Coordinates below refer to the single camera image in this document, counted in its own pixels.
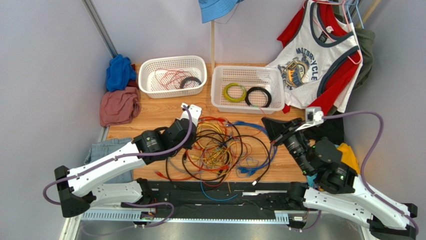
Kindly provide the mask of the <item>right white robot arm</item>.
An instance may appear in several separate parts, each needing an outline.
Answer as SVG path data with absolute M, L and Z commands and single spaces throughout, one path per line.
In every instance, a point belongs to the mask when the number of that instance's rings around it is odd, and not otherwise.
M 379 240 L 416 239 L 415 204 L 397 202 L 372 187 L 363 172 L 343 162 L 343 153 L 328 139 L 310 145 L 304 131 L 327 119 L 320 107 L 307 108 L 303 119 L 262 118 L 270 142 L 285 146 L 303 175 L 314 177 L 315 187 L 291 182 L 285 203 L 293 210 L 314 209 L 350 220 Z

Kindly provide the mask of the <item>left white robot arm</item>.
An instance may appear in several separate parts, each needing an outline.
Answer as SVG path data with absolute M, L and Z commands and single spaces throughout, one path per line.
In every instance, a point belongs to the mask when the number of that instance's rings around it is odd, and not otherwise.
M 127 183 L 108 181 L 131 170 L 190 150 L 196 141 L 202 108 L 183 103 L 182 115 L 171 126 L 146 130 L 120 149 L 87 165 L 54 170 L 55 181 L 43 189 L 43 197 L 61 207 L 62 216 L 79 216 L 90 208 L 119 204 L 124 208 L 153 208 L 154 194 L 147 179 Z

